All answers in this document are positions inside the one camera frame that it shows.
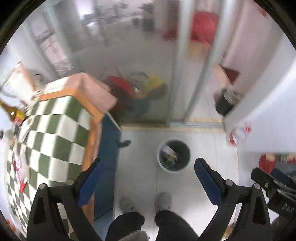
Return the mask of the white round trash bin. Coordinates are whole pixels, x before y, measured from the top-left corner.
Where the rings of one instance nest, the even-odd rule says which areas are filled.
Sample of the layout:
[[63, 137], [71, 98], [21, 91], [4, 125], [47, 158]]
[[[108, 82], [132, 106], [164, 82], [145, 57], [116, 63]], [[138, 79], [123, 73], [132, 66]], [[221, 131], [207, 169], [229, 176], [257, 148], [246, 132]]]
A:
[[191, 159], [189, 146], [179, 138], [169, 138], [157, 150], [158, 165], [168, 173], [184, 171]]

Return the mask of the red patchwork fabric bag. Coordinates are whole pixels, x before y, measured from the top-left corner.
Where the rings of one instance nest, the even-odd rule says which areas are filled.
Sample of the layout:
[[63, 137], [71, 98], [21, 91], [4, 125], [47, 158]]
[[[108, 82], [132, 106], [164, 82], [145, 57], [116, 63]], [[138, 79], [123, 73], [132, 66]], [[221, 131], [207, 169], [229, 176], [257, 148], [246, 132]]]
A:
[[295, 153], [262, 154], [259, 159], [259, 168], [268, 174], [271, 174], [273, 169], [279, 169], [286, 175], [295, 177]]

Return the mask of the upright clear water jug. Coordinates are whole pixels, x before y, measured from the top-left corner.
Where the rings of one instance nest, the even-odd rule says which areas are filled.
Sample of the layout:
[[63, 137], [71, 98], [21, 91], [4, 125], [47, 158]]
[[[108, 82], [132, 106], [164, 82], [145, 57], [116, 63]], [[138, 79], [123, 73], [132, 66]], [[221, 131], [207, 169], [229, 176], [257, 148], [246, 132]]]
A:
[[251, 131], [251, 123], [244, 123], [242, 126], [237, 126], [227, 135], [227, 144], [230, 146], [238, 146], [243, 144], [247, 140]]

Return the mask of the green white checkered tablecloth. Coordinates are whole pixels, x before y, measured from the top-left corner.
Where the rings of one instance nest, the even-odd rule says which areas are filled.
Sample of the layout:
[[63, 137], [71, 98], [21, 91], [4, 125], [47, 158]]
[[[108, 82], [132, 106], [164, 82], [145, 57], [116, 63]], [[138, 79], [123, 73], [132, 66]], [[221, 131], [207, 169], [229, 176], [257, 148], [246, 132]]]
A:
[[[82, 171], [92, 118], [72, 96], [39, 101], [28, 113], [33, 124], [24, 141], [10, 148], [5, 181], [9, 206], [22, 235], [27, 234], [31, 206], [37, 188], [75, 180]], [[19, 192], [13, 161], [25, 155], [29, 181]]]

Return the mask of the left grey slipper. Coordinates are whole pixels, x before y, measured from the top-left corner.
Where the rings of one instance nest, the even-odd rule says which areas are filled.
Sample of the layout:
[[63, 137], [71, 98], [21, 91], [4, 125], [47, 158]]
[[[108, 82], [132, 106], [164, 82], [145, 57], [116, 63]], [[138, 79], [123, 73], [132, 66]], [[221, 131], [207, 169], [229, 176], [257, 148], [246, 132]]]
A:
[[135, 203], [127, 197], [123, 197], [119, 201], [119, 206], [122, 213], [137, 212], [137, 207]]

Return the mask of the grey slipper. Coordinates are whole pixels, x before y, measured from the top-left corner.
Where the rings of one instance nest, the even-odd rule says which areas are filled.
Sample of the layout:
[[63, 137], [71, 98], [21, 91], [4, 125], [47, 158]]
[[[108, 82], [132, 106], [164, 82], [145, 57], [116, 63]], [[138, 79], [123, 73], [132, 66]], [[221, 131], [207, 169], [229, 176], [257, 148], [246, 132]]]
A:
[[127, 197], [123, 197], [119, 201], [119, 206], [122, 213], [137, 212], [137, 207], [135, 203]]
[[156, 199], [156, 212], [159, 211], [170, 211], [172, 206], [172, 197], [170, 193], [162, 192]]

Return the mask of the left black trouser leg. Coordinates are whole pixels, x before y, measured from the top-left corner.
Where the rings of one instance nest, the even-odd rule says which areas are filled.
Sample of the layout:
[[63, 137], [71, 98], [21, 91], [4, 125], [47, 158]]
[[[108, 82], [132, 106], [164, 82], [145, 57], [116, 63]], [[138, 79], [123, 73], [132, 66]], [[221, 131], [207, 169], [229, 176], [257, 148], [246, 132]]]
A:
[[105, 240], [149, 240], [142, 230], [145, 218], [137, 212], [124, 213], [110, 224]]

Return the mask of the right grey slipper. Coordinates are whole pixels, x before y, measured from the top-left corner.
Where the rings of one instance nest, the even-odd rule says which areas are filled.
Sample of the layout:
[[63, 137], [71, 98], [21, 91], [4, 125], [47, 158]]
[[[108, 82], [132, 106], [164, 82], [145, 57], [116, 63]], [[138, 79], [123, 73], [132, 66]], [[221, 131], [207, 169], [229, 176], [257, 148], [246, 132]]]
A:
[[156, 212], [159, 211], [170, 211], [172, 206], [172, 197], [170, 193], [162, 192], [156, 199]]

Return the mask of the blue cabinet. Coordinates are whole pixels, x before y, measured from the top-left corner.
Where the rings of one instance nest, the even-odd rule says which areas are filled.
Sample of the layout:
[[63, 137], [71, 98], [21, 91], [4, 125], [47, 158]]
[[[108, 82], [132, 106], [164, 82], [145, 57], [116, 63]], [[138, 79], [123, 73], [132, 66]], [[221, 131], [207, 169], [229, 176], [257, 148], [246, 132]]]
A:
[[97, 219], [113, 208], [115, 173], [121, 131], [110, 115], [102, 121], [102, 134], [98, 157], [104, 161], [105, 170], [94, 193], [94, 218]]

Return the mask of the black bucket with mop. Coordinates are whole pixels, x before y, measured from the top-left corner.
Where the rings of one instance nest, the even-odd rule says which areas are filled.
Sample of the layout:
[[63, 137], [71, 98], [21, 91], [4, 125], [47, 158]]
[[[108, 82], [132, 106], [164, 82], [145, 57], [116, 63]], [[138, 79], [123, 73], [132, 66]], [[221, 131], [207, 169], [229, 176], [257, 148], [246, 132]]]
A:
[[233, 88], [223, 88], [215, 101], [215, 109], [217, 113], [222, 116], [226, 116], [234, 108], [234, 106], [241, 101], [242, 97], [243, 95]]

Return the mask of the brown glass bottle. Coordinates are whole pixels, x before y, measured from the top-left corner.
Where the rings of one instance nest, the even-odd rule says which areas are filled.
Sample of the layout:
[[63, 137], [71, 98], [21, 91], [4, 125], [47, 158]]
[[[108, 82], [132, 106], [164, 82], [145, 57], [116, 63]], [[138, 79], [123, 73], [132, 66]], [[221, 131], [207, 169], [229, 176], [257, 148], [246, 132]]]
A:
[[8, 106], [1, 100], [1, 107], [4, 109], [10, 120], [17, 126], [20, 126], [25, 120], [25, 113], [14, 106]]

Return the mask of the crumpled grey wrapper in bin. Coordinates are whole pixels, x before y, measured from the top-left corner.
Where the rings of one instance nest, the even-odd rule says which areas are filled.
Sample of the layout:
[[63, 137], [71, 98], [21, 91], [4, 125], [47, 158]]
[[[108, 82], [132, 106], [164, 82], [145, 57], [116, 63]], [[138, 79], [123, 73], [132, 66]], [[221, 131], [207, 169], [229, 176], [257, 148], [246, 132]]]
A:
[[168, 145], [163, 145], [161, 147], [161, 152], [167, 157], [172, 157], [175, 155], [175, 152]]

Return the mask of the pink cloth on table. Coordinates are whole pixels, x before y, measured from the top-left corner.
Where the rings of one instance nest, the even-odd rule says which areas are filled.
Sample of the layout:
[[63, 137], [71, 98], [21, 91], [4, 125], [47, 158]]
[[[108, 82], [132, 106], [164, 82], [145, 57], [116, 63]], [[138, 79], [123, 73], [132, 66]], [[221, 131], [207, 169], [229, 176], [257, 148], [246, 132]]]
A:
[[103, 114], [117, 103], [117, 98], [111, 94], [111, 88], [87, 73], [80, 72], [68, 77], [64, 89], [73, 88], [83, 94]]

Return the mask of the red basin behind glass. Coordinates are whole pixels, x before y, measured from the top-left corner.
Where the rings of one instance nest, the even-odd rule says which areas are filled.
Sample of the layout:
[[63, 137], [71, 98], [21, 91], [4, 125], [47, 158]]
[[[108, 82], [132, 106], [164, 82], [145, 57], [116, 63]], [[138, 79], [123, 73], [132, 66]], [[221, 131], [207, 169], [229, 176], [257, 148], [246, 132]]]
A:
[[133, 85], [127, 80], [118, 76], [109, 75], [104, 80], [104, 83], [111, 88], [112, 95], [114, 95], [118, 100], [135, 99]]

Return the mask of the yellow object behind glass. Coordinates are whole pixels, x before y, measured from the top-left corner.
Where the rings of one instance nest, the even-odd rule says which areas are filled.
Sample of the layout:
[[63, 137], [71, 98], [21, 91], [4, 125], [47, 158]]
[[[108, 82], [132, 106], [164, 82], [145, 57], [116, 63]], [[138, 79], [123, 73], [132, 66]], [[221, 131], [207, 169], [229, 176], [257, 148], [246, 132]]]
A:
[[149, 76], [149, 82], [146, 88], [147, 97], [150, 100], [160, 100], [167, 94], [168, 86], [156, 75]]

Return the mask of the red cloth pile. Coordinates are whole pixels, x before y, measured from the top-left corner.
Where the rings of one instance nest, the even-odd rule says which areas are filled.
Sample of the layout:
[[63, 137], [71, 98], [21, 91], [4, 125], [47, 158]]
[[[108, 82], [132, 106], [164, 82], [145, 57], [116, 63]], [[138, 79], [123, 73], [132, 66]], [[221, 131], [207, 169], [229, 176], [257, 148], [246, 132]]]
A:
[[[175, 17], [176, 23], [172, 25], [163, 35], [162, 38], [166, 41], [175, 40], [177, 37], [177, 23], [179, 20], [178, 14]], [[207, 45], [213, 43], [219, 16], [215, 12], [196, 11], [193, 17], [193, 23], [190, 33], [190, 42], [200, 42]]]

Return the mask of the sliding glass door frame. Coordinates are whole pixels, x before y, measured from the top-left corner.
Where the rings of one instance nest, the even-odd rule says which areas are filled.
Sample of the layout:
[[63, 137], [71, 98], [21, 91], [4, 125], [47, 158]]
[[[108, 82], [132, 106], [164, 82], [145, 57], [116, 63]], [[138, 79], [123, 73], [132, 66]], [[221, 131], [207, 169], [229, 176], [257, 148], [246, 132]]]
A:
[[[222, 87], [214, 69], [220, 61], [233, 10], [233, 1], [180, 2], [166, 126], [207, 128], [223, 125], [222, 116], [215, 109], [215, 97]], [[211, 45], [190, 42], [196, 11], [215, 12], [219, 16]]]

